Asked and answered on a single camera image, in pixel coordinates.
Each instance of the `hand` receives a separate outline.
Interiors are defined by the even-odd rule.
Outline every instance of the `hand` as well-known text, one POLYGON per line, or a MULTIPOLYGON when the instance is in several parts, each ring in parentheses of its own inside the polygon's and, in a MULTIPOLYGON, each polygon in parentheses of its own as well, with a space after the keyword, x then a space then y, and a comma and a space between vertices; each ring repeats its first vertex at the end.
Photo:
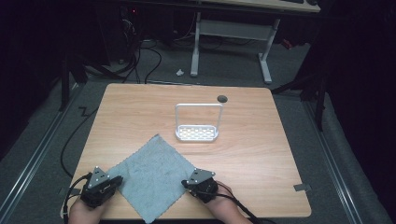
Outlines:
POLYGON ((109 201, 110 199, 101 206, 91 208, 78 198, 70 208, 69 224, 98 224, 108 207, 109 201))
MULTIPOLYGON (((219 184, 218 194, 225 194, 230 197, 233 197, 230 187, 225 184, 217 181, 219 184)), ((247 218, 245 218, 241 212, 238 210, 236 204, 228 198, 224 198, 221 196, 216 196, 216 198, 208 203, 205 203, 205 206, 209 209, 212 215, 226 223, 226 224, 248 224, 251 223, 247 218)))

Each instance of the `table leg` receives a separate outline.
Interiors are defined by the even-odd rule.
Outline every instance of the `table leg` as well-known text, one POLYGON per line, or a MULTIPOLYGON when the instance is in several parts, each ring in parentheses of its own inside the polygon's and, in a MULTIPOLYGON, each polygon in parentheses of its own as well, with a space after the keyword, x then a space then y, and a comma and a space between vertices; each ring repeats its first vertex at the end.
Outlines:
POLYGON ((280 19, 276 19, 274 22, 274 25, 272 26, 272 29, 268 35, 267 45, 265 46, 264 53, 259 53, 259 60, 260 60, 260 65, 262 66, 262 75, 264 76, 265 84, 272 83, 270 71, 268 69, 268 64, 267 64, 267 56, 268 56, 268 53, 270 52, 272 43, 274 42, 274 38, 275 38, 277 27, 278 27, 279 23, 280 23, 280 19))
POLYGON ((191 61, 191 73, 192 77, 198 76, 198 64, 199 64, 199 35, 201 32, 201 12, 197 12, 197 22, 195 23, 195 44, 194 51, 192 53, 191 61))

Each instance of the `gray carpet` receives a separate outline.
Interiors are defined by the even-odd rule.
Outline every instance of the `gray carpet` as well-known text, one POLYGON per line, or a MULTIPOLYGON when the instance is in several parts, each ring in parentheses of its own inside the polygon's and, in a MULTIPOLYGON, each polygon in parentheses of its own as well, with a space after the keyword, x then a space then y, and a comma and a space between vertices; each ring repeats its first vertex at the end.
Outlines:
MULTIPOLYGON (((284 49, 274 45, 268 56, 268 63, 273 77, 272 85, 263 84, 262 72, 257 53, 261 42, 249 42, 243 46, 229 43, 203 44, 198 77, 190 77, 191 50, 189 42, 174 45, 172 48, 161 45, 154 48, 160 52, 160 66, 148 77, 149 83, 186 83, 198 85, 265 87, 274 89, 294 79, 294 76, 309 50, 309 46, 284 49), (181 69, 184 76, 178 77, 181 69)), ((147 42, 144 46, 153 46, 147 42)), ((140 80, 159 61, 159 56, 147 49, 141 50, 141 59, 137 66, 140 80)), ((121 65, 114 64, 111 69, 121 65)), ((85 119, 80 107, 86 107, 91 113, 99 106, 106 85, 118 82, 105 77, 90 76, 89 82, 76 96, 75 102, 64 116, 58 131, 53 135, 48 152, 40 163, 21 199, 7 219, 7 223, 62 223, 60 211, 65 190, 71 179, 65 174, 60 164, 60 154, 70 134, 85 119)), ((128 81, 136 83, 135 73, 128 81)), ((286 91, 274 96, 282 124, 290 142, 290 147, 299 169, 301 178, 312 189, 306 194, 311 204, 312 215, 305 218, 274 218, 276 223, 350 223, 339 192, 326 165, 322 142, 318 137, 312 118, 306 110, 306 104, 300 101, 297 91, 286 91)), ((18 142, 8 155, 0 162, 2 188, 0 200, 3 202, 12 190, 19 174, 35 152, 46 130, 57 115, 60 106, 60 84, 52 91, 49 99, 40 106, 30 119, 30 123, 18 142)), ((94 116, 87 120, 76 132, 64 153, 64 164, 70 173, 74 173, 79 156, 90 132, 94 116)), ((332 111, 330 99, 326 99, 323 117, 326 143, 345 178, 350 193, 360 212, 361 223, 391 223, 381 204, 377 201, 370 183, 361 171, 342 129, 332 111)))

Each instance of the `gray cloth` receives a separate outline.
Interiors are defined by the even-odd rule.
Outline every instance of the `gray cloth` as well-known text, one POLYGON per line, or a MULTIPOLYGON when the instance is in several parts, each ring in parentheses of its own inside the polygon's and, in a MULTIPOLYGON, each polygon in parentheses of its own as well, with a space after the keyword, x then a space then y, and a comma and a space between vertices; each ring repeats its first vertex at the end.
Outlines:
POLYGON ((151 223, 183 195, 181 181, 193 171, 194 166, 156 134, 108 174, 123 177, 120 193, 151 223))

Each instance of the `table top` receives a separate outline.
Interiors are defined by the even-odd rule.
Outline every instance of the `table top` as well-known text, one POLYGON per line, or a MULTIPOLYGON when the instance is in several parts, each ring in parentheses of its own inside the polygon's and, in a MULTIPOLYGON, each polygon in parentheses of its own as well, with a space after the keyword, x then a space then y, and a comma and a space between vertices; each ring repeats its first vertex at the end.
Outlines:
MULTIPOLYGON (((256 217, 308 217, 311 208, 271 92, 265 88, 110 84, 106 88, 72 183, 98 165, 117 165, 159 134, 194 166, 215 179, 256 217), (177 140, 175 105, 223 104, 219 137, 212 143, 177 140)), ((77 185, 82 189, 84 183, 77 185)), ((140 219, 117 191, 105 219, 140 219)), ((185 193, 160 218, 213 218, 185 193)))
POLYGON ((201 1, 209 2, 209 3, 239 5, 244 7, 264 7, 264 8, 301 11, 301 12, 320 12, 319 6, 311 6, 308 3, 306 3, 306 0, 304 0, 302 4, 281 1, 281 0, 201 0, 201 1))

